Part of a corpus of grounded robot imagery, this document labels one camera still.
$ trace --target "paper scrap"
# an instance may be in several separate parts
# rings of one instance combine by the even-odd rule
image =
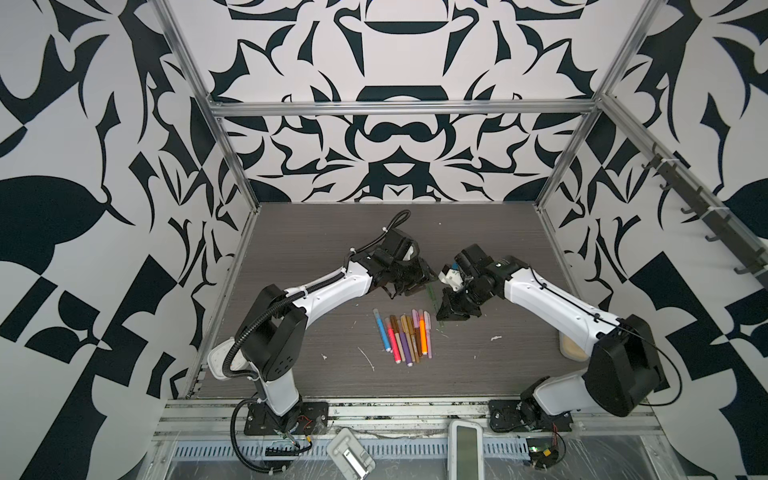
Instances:
[[[375,367],[375,366],[373,366],[373,364],[371,363],[371,359],[369,359],[369,358],[368,358],[368,356],[366,355],[366,353],[365,353],[365,352],[363,352],[363,350],[362,350],[360,347],[357,347],[357,349],[360,351],[360,353],[362,353],[362,356],[364,356],[364,357],[366,358],[366,360],[368,360],[368,365],[371,365],[371,368],[372,368],[372,369],[373,369],[373,371],[375,372],[375,371],[376,371],[376,367]]]

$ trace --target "patterned wallpaper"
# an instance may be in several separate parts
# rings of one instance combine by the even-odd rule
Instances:
[[[763,239],[767,38],[761,0],[670,0],[616,90]],[[680,368],[680,400],[655,411],[686,473],[768,475],[768,292],[646,162],[601,117],[546,206],[556,237],[585,299],[646,319]],[[677,393],[665,370],[651,402]]]
[[[261,201],[535,200],[579,114],[228,118]]]
[[[641,0],[171,0],[216,101],[590,97]]]
[[[3,478],[135,478],[248,207],[145,0],[0,6]]]

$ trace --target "handheld digital device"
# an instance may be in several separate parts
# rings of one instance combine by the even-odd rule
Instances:
[[[482,427],[474,422],[453,420],[448,427],[449,480],[485,480]]]

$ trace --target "dark wooden tabletop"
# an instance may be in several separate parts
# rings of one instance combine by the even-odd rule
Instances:
[[[531,204],[265,204],[217,343],[234,335],[265,286],[275,283],[285,289],[339,268],[350,247],[375,238],[403,208],[412,215],[399,229],[416,239],[435,272],[452,263],[461,249],[477,243],[491,257],[514,255],[555,285],[568,288]],[[433,286],[440,295],[442,284]],[[482,307],[482,318],[434,329],[432,359],[410,368],[396,365],[384,351],[374,308],[382,317],[411,309],[435,314],[426,292],[390,300],[381,289],[327,313],[307,330],[293,368],[303,396],[514,395],[542,376],[583,368],[560,354],[557,330],[498,298]],[[197,394],[251,395],[253,383],[245,379],[220,382],[210,375]]]

